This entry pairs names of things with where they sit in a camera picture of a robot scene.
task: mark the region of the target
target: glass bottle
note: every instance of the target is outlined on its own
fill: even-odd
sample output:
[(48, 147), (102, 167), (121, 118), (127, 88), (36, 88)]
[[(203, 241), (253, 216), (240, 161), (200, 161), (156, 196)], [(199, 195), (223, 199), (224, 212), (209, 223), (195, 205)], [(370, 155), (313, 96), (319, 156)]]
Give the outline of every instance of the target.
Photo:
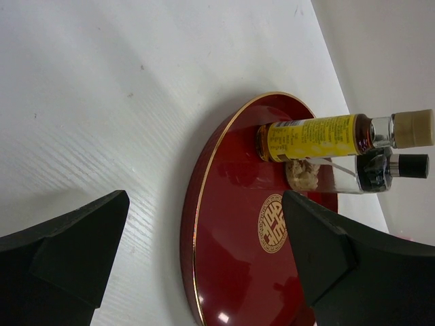
[(256, 149), (264, 161), (362, 155), (374, 148), (434, 144), (432, 110), (389, 117), (364, 114), (275, 122), (261, 126)]
[(285, 163), (289, 186), (298, 192), (386, 192), (394, 177), (426, 179), (428, 173), (428, 155), (394, 154), (390, 147), (374, 149), (361, 156), (292, 160)]

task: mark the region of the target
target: white table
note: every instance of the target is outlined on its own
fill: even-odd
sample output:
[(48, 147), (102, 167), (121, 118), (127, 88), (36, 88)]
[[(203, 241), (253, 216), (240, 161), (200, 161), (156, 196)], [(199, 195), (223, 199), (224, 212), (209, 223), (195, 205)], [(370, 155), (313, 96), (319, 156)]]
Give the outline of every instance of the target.
[[(92, 324), (193, 325), (179, 225), (214, 128), (272, 90), (317, 116), (348, 112), (311, 2), (2, 0), (0, 8), (0, 236), (125, 189), (128, 220)], [(376, 196), (342, 196), (340, 208), (386, 230)]]

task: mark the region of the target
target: clear glass bottle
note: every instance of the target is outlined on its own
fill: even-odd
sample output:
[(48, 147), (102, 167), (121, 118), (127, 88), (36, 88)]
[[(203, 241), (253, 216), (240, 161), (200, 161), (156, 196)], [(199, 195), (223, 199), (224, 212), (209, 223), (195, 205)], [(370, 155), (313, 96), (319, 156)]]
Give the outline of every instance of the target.
[(428, 173), (428, 155), (394, 154), (390, 147), (374, 149), (361, 156), (292, 160), (285, 163), (287, 181), (298, 192), (386, 192), (394, 177), (426, 179)]
[(264, 161), (363, 155), (374, 148), (434, 144), (432, 110), (389, 117), (364, 114), (275, 122), (259, 127), (256, 149)]

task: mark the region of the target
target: red tray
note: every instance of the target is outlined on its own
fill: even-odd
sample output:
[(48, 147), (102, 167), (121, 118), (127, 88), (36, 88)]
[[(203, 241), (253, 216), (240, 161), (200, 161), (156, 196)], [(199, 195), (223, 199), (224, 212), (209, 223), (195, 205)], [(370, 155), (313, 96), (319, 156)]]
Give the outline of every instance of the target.
[[(258, 127), (313, 114), (282, 92), (248, 102), (213, 133), (196, 163), (184, 202), (180, 258), (199, 325), (312, 326), (287, 240), (283, 164), (256, 154)], [(309, 194), (337, 211), (337, 197)]]

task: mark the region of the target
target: circular gold logo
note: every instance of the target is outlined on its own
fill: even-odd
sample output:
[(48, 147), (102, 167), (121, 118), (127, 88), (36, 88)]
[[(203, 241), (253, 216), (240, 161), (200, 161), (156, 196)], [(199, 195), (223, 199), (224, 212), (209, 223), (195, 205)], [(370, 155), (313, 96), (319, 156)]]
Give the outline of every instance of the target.
[(270, 195), (258, 215), (258, 239), (268, 253), (276, 253), (284, 245), (287, 229), (281, 205), (281, 195)]

